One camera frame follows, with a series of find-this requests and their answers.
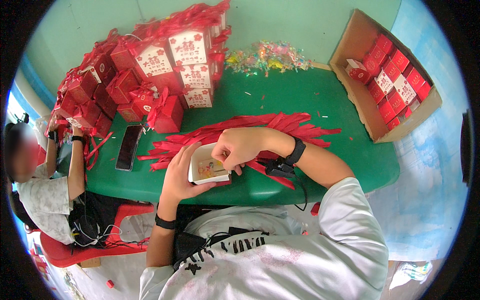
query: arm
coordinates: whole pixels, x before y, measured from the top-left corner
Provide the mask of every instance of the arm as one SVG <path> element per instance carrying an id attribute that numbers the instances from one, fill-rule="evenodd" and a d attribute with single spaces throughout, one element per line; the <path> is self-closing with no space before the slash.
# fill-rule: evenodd
<path id="1" fill-rule="evenodd" d="M 72 126 L 73 135 L 83 136 L 80 128 Z M 85 191 L 85 173 L 84 173 L 84 145 L 82 141 L 73 141 L 72 158 L 70 159 L 70 169 L 68 171 L 68 197 L 75 199 Z"/>
<path id="2" fill-rule="evenodd" d="M 330 188 L 347 177 L 355 177 L 348 165 L 335 154 L 305 143 L 306 148 L 295 164 L 315 182 Z M 266 127 L 232 128 L 223 131 L 212 151 L 212 157 L 223 162 L 227 170 L 237 170 L 260 151 L 271 151 L 282 157 L 293 152 L 295 140 L 280 131 Z"/>
<path id="3" fill-rule="evenodd" d="M 216 185 L 215 182 L 192 185 L 188 181 L 190 159 L 200 146 L 201 143 L 196 143 L 183 147 L 168 165 L 157 211 L 158 217 L 164 221 L 176 219 L 177 206 L 181 200 L 193 198 Z M 172 264 L 174 234 L 175 230 L 154 225 L 147 248 L 147 268 Z"/>
<path id="4" fill-rule="evenodd" d="M 53 115 L 48 125 L 48 131 L 55 131 L 58 129 L 58 124 L 55 123 L 57 115 Z M 47 144 L 47 156 L 45 157 L 45 163 L 47 164 L 48 177 L 52 177 L 53 173 L 57 170 L 57 143 L 54 140 L 48 139 Z"/>

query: open gift box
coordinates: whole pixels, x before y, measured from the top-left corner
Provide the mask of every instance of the open gift box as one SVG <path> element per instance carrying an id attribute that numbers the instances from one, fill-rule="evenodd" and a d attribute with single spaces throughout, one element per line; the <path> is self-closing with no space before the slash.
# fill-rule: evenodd
<path id="1" fill-rule="evenodd" d="M 217 182 L 216 186 L 232 183 L 232 171 L 225 170 L 223 164 L 212 158 L 216 143 L 198 147 L 190 159 L 188 181 L 195 184 Z"/>

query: white pipe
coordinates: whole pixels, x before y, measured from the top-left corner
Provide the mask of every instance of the white pipe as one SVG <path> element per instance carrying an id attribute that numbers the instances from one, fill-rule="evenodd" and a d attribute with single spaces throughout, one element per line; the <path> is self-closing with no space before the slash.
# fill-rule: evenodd
<path id="1" fill-rule="evenodd" d="M 42 102 L 40 97 L 35 93 L 32 86 L 25 79 L 25 76 L 22 70 L 18 69 L 17 74 L 15 75 L 15 83 L 17 84 L 18 90 L 24 96 L 28 104 L 33 108 L 33 110 L 40 116 L 50 117 L 50 109 Z"/>

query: gray tie-dye shirt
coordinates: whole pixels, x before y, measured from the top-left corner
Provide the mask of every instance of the gray tie-dye shirt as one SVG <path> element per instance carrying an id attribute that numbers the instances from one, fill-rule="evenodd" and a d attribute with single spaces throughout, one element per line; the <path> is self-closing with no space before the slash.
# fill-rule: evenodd
<path id="1" fill-rule="evenodd" d="M 72 202 L 68 197 L 67 177 L 48 179 L 47 164 L 38 166 L 34 178 L 17 183 L 20 201 L 38 228 L 65 245 L 75 239 L 68 225 Z"/>

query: forearm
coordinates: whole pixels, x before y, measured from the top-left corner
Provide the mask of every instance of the forearm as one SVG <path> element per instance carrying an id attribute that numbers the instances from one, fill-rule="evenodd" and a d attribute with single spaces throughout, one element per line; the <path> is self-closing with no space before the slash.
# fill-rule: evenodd
<path id="1" fill-rule="evenodd" d="M 82 136 L 83 134 L 79 131 L 74 131 L 74 135 Z M 75 199 L 85 191 L 83 147 L 82 141 L 73 141 L 72 157 L 68 172 L 68 196 L 70 200 Z"/>
<path id="2" fill-rule="evenodd" d="M 162 199 L 160 196 L 157 215 L 165 221 L 173 221 L 177 218 L 177 202 Z M 147 248 L 148 267 L 163 267 L 172 264 L 173 238 L 175 230 L 165 229 L 154 225 Z"/>
<path id="3" fill-rule="evenodd" d="M 295 148 L 295 140 L 280 131 L 262 128 L 265 136 L 265 150 L 287 157 Z M 350 167 L 335 154 L 318 146 L 305 143 L 306 148 L 295 164 L 315 182 L 330 188 L 347 177 L 355 177 Z"/>
<path id="4" fill-rule="evenodd" d="M 50 178 L 57 170 L 57 143 L 51 139 L 48 139 L 45 163 L 47 164 L 47 173 L 48 177 Z"/>

